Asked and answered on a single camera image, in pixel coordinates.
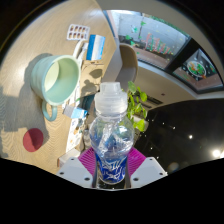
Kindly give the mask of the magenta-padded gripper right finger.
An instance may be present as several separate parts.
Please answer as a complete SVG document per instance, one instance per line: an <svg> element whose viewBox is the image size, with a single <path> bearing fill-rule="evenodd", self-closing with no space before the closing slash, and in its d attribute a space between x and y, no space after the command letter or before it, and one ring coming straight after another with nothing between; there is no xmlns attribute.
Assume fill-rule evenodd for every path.
<svg viewBox="0 0 224 224"><path fill-rule="evenodd" d="M154 157L145 157L132 148L127 157L126 187L140 188L167 176Z"/></svg>

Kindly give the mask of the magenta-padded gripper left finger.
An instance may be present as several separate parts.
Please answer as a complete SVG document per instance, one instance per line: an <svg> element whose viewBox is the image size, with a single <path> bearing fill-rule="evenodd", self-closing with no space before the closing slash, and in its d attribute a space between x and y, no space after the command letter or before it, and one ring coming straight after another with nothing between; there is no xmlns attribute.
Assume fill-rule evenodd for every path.
<svg viewBox="0 0 224 224"><path fill-rule="evenodd" d="M97 162L94 150L89 148L79 156L75 150L59 158L57 176L84 188L94 188L97 177Z"/></svg>

